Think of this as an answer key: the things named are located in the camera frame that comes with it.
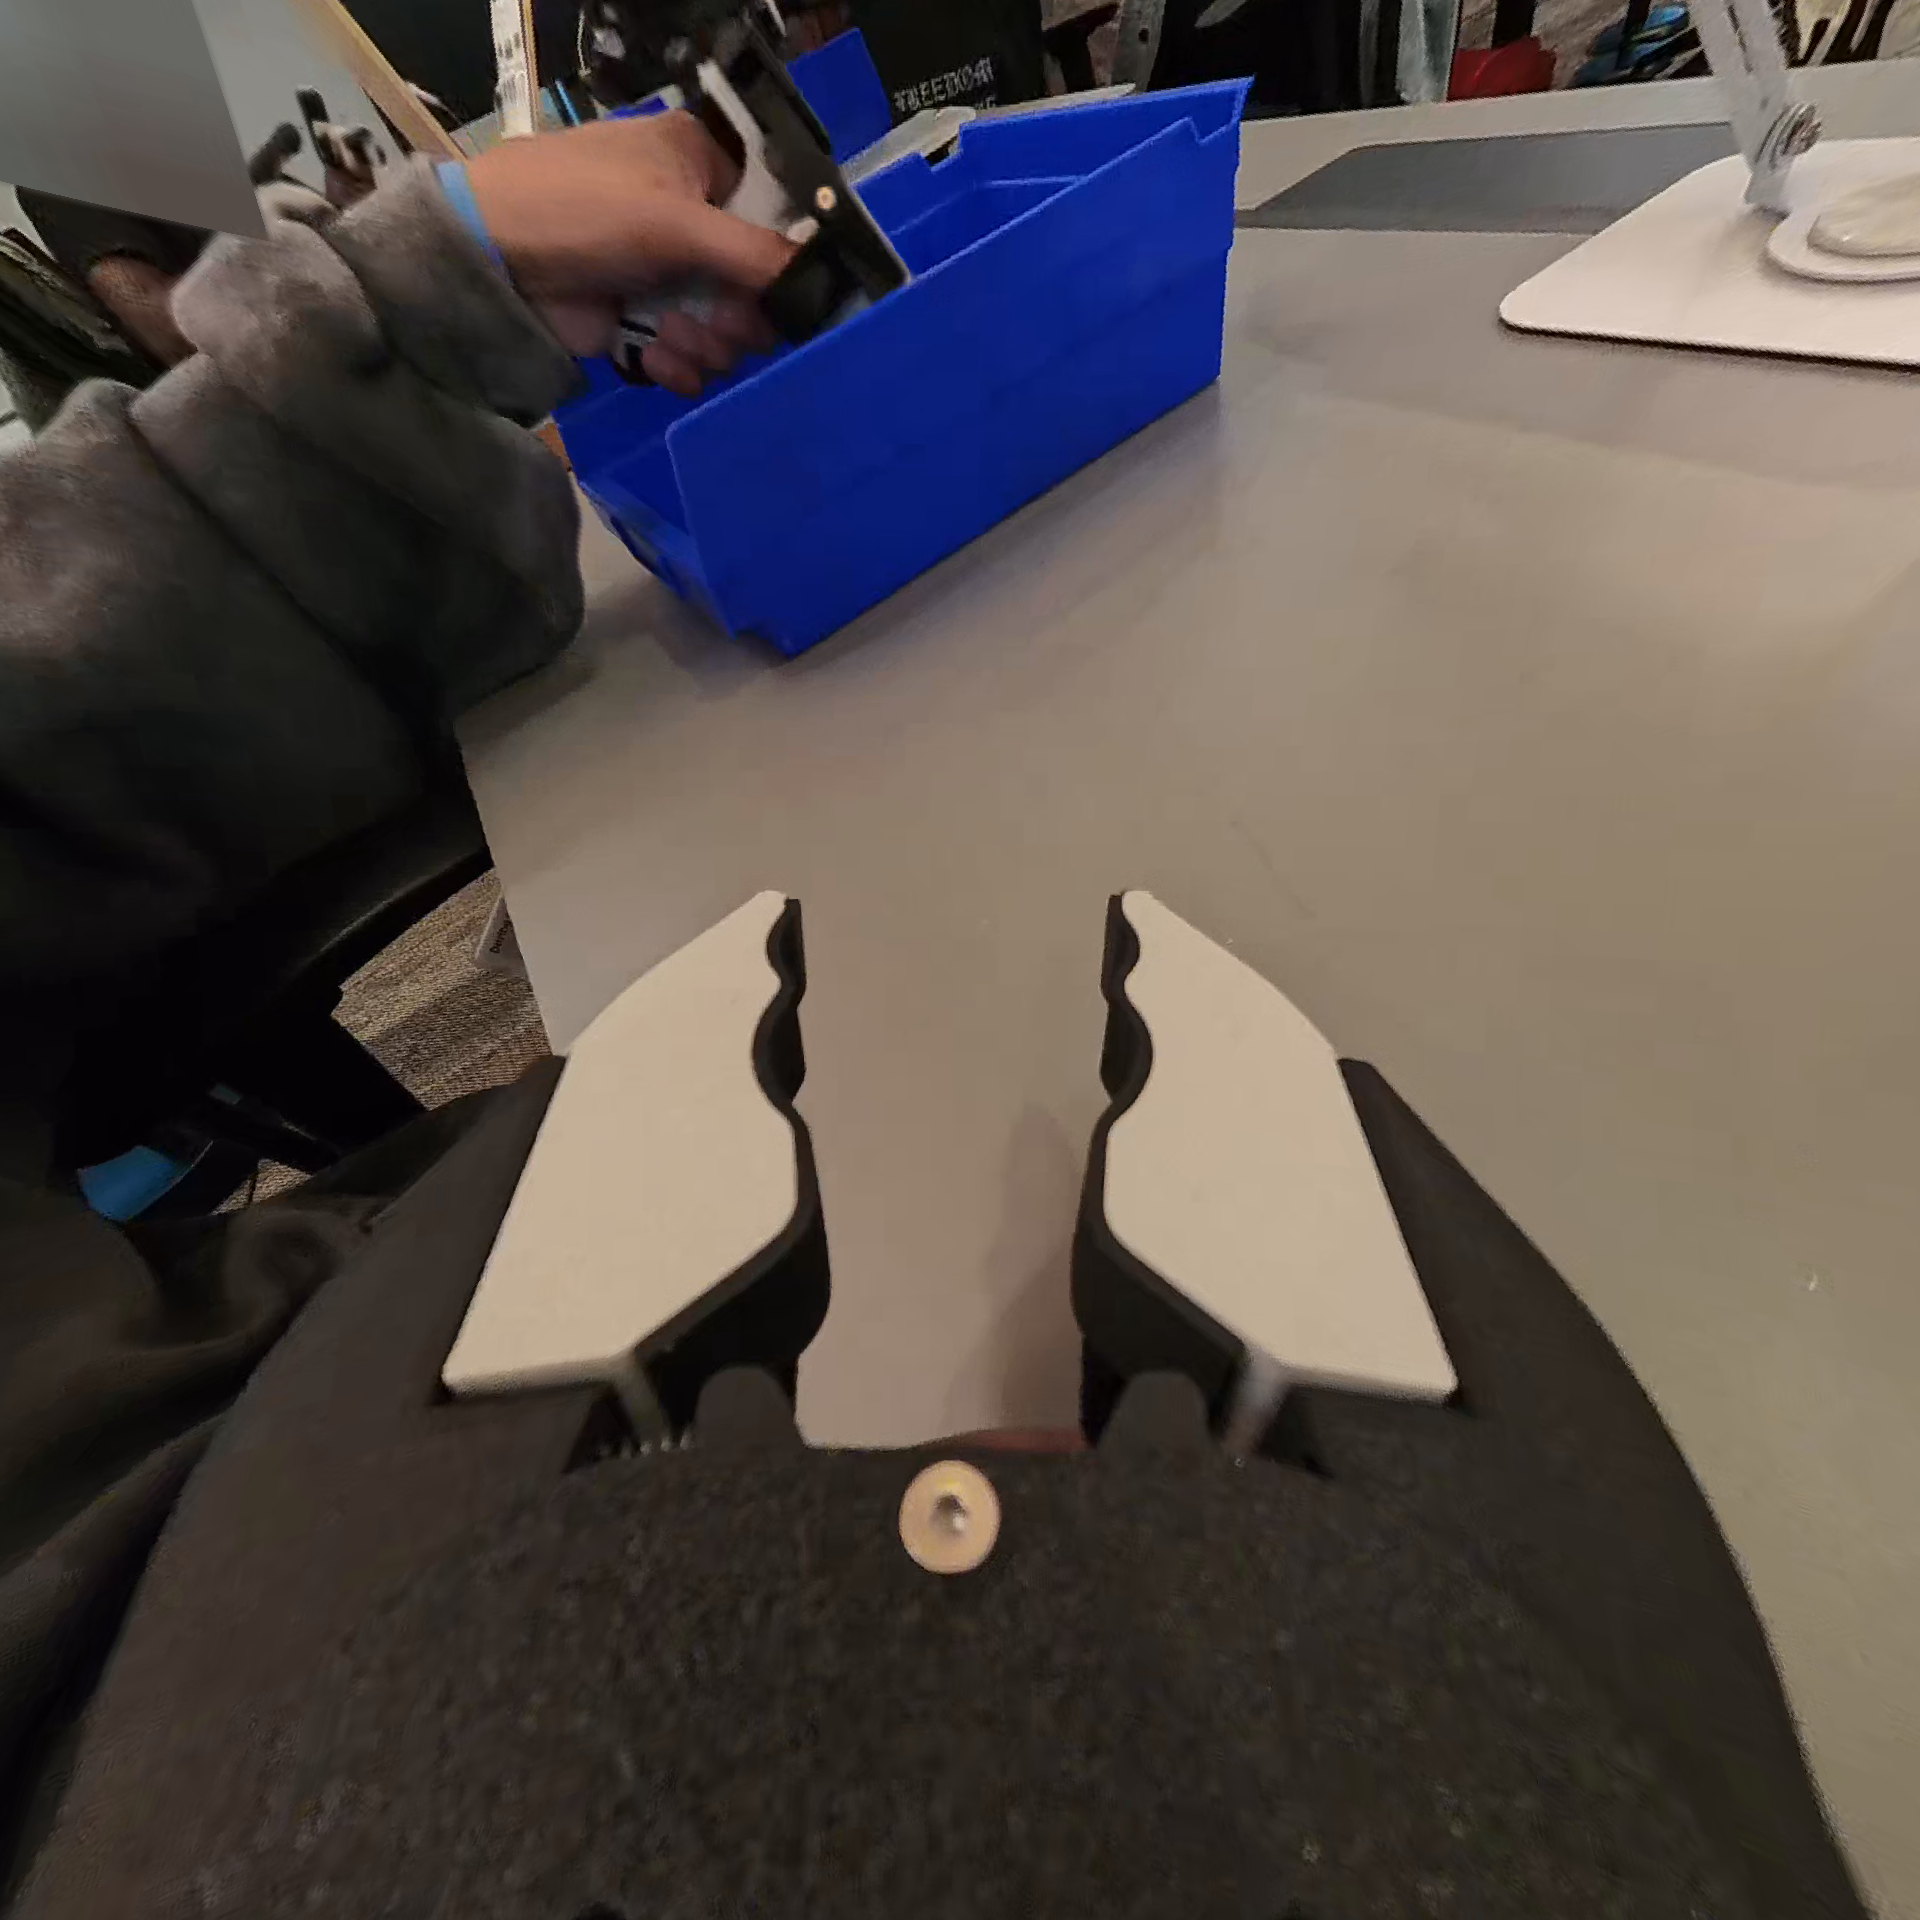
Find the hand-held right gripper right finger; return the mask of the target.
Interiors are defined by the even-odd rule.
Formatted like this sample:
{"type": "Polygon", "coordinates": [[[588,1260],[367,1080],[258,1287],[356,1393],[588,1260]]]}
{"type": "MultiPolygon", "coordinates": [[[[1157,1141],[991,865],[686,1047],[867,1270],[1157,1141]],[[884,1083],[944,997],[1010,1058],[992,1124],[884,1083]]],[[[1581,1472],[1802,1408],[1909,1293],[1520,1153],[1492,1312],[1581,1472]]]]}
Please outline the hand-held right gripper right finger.
{"type": "Polygon", "coordinates": [[[1295,1390],[1446,1406],[1457,1369],[1335,1047],[1147,893],[1104,908],[1092,1127],[1072,1229],[1078,1425],[1186,1380],[1253,1453],[1295,1390]]]}

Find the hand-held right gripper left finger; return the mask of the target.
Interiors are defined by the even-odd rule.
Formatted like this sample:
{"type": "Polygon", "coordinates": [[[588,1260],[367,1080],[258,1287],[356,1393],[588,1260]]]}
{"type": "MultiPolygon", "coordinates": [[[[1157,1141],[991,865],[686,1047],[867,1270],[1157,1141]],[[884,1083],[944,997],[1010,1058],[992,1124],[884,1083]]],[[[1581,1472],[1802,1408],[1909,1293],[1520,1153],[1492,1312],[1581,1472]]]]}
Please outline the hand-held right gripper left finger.
{"type": "Polygon", "coordinates": [[[442,1365],[455,1400],[587,1387],[645,1446],[716,1374],[794,1400],[827,1314],[801,908],[757,895],[570,1045],[442,1365]]]}

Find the person's left forearm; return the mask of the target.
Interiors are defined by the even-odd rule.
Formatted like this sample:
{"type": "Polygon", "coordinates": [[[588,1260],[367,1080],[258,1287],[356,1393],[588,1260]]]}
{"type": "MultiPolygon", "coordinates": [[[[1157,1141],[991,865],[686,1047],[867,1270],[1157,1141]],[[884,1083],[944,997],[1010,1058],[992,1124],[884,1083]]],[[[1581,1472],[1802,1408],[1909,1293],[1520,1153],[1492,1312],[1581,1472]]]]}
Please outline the person's left forearm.
{"type": "Polygon", "coordinates": [[[4,988],[105,984],[409,809],[578,632],[575,385],[411,166],[224,240],[192,354],[91,381],[3,486],[4,988]]]}

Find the black desk chair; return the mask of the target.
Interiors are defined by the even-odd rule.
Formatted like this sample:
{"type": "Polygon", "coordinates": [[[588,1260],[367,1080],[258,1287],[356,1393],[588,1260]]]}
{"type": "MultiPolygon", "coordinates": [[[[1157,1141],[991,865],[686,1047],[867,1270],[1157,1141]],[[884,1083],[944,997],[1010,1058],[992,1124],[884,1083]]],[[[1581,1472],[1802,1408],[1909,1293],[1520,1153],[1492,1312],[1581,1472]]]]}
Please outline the black desk chair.
{"type": "Polygon", "coordinates": [[[425,797],[163,951],[81,1020],[56,1174],[114,1221],[189,1215],[406,1126],[422,1102],[340,1027],[343,985],[486,866],[472,801],[425,797]]]}

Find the grey desk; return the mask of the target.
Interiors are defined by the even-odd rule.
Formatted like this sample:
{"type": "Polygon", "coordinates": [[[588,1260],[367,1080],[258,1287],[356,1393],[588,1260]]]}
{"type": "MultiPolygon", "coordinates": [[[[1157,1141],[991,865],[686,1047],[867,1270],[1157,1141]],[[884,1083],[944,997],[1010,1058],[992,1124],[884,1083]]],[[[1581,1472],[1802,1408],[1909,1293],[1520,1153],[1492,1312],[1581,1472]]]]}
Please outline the grey desk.
{"type": "Polygon", "coordinates": [[[1708,1491],[1915,1916],[1915,381],[1531,340],[1549,231],[1242,231],[1217,386],[794,663],[599,527],[466,781],[550,1045],[801,900],[825,1446],[1073,1408],[1104,903],[1406,1098],[1708,1491]]]}

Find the person's left hand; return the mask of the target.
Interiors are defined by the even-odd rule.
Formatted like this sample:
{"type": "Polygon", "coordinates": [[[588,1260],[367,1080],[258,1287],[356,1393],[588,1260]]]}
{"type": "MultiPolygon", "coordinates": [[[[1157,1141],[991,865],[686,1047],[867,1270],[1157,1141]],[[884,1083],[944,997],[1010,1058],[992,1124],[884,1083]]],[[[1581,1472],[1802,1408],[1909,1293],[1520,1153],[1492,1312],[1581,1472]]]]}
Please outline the person's left hand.
{"type": "Polygon", "coordinates": [[[776,349],[758,296],[789,261],[776,231],[723,208],[737,170],[687,113],[512,137],[466,162],[476,222],[514,292],[575,359],[607,359],[636,303],[695,288],[639,354],[648,381],[695,396],[776,349]]]}

